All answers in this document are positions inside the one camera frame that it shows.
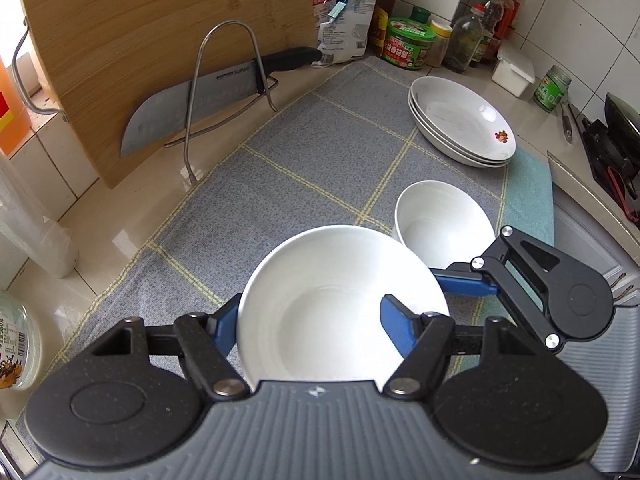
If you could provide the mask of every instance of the stack of plates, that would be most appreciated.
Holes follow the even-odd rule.
[[[462,164],[501,168],[516,152],[516,137],[507,121],[465,86],[421,77],[411,85],[408,102],[424,137]]]

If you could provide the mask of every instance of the yellow lid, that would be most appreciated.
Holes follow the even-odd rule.
[[[448,38],[449,36],[451,36],[451,33],[453,32],[453,29],[449,27],[449,25],[447,25],[446,23],[436,22],[435,20],[431,21],[431,24],[429,25],[429,27],[438,36],[441,36],[443,38]]]

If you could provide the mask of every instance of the black knife handle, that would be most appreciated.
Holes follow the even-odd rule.
[[[288,48],[275,54],[262,56],[262,65],[264,66],[264,75],[268,76],[272,72],[287,72],[297,68],[312,64],[314,61],[320,61],[322,53],[311,46],[297,46]],[[258,93],[264,92],[264,85],[260,77],[260,71],[255,71],[256,86]]]

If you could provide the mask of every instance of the frying pan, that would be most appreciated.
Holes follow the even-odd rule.
[[[620,144],[635,166],[640,165],[640,115],[619,97],[607,93],[604,115],[609,136]]]

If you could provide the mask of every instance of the kitchen knife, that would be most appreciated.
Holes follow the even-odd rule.
[[[266,76],[295,70],[320,60],[319,50],[300,46],[262,57]],[[179,132],[186,124],[191,81],[185,81],[152,95],[143,102],[127,124],[120,145],[120,158],[131,155],[157,140]],[[254,94],[264,92],[255,59],[198,78],[193,103],[193,122],[223,110]]]

